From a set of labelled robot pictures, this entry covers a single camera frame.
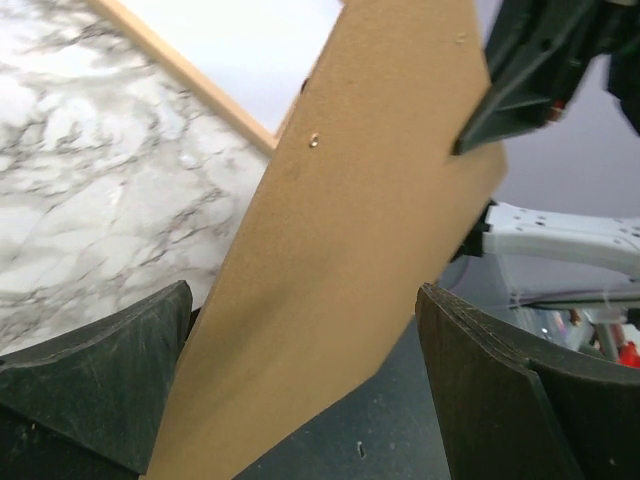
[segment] marble pattern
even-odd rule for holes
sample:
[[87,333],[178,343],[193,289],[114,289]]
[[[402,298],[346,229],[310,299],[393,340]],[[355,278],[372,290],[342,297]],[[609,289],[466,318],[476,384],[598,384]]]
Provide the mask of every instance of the marble pattern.
[[0,354],[185,279],[267,159],[82,0],[0,0]]

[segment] white board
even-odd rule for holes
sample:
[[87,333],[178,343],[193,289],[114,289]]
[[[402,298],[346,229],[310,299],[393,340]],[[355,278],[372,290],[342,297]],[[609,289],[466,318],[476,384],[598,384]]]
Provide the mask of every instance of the white board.
[[277,132],[340,0],[121,0],[269,132]]

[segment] cardboard flap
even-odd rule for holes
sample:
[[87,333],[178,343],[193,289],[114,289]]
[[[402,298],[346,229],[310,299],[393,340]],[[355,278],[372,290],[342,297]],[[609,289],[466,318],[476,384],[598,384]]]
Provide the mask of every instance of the cardboard flap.
[[232,478],[376,372],[505,173],[500,145],[448,155],[487,84],[471,0],[347,3],[183,353],[148,478]]

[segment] red object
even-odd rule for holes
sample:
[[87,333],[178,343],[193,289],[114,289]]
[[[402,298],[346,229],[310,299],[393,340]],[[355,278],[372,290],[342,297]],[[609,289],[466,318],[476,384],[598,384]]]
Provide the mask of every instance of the red object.
[[635,343],[627,342],[627,344],[620,349],[620,363],[627,367],[640,368],[640,354],[638,354]]

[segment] gray wall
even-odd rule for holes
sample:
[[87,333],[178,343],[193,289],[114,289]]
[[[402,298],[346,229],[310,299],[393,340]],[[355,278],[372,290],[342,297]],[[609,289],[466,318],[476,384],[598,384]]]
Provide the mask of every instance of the gray wall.
[[[501,3],[476,1],[485,32]],[[605,81],[603,58],[561,122],[506,142],[509,174],[497,200],[563,213],[640,216],[640,139],[603,89]],[[564,262],[511,257],[502,264],[507,278],[525,290],[599,288],[625,280]]]

